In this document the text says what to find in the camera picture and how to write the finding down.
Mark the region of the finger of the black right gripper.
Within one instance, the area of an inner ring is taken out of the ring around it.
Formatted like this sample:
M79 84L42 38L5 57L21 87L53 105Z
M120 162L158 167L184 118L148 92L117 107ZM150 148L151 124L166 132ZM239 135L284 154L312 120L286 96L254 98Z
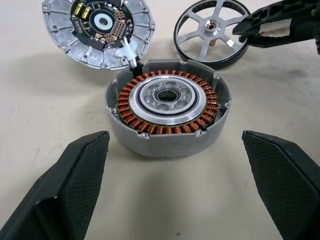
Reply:
M288 36L291 28L313 21L313 0L282 0L262 7L238 23L239 36Z
M313 30L314 22L296 19L258 23L253 26L248 21L238 24L241 39L257 48L272 48L311 40L314 38Z

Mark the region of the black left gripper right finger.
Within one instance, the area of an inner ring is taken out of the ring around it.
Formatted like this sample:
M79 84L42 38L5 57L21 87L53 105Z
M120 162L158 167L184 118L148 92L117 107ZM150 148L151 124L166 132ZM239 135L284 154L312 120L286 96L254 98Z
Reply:
M320 166L296 143L245 130L258 194L283 240L320 240Z

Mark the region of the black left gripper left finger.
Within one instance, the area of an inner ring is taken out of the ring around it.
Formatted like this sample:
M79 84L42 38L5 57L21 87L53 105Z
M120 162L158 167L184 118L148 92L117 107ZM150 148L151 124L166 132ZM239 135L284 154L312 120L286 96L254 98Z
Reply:
M0 240L84 240L100 194L108 131L71 142L0 229Z

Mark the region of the silver spoked rotor black rim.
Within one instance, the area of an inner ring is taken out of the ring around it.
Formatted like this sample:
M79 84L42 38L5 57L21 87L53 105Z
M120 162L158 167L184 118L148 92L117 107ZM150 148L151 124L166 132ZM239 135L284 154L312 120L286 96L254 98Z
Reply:
M240 16L223 19L220 17L223 8L233 10L240 14ZM214 70L223 70L230 67L242 58L249 44L247 40L243 43L236 43L226 34L226 28L239 24L250 14L249 9L238 0L200 0L196 2L182 13L175 24L173 41L178 55L183 61L195 61ZM197 29L179 36L181 27L187 20L197 22ZM203 40L203 44L198 56L191 57L182 50L181 44L194 38L200 38ZM221 59L209 61L207 60L208 51L215 46L218 40L231 49L232 53Z

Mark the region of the grey motor housing copper windings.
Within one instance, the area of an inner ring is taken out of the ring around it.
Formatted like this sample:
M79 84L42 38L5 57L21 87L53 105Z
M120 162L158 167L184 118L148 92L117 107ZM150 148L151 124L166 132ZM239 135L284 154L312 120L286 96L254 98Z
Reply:
M148 158L184 158L214 144L230 103L225 80L193 60L156 59L125 68L105 93L117 140Z

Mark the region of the silver motor lid circuit board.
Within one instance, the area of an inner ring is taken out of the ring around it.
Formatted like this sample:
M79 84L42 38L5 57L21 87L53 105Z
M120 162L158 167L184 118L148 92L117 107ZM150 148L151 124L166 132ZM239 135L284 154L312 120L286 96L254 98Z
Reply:
M53 42L94 69L137 65L156 29L145 0L44 0L42 14Z

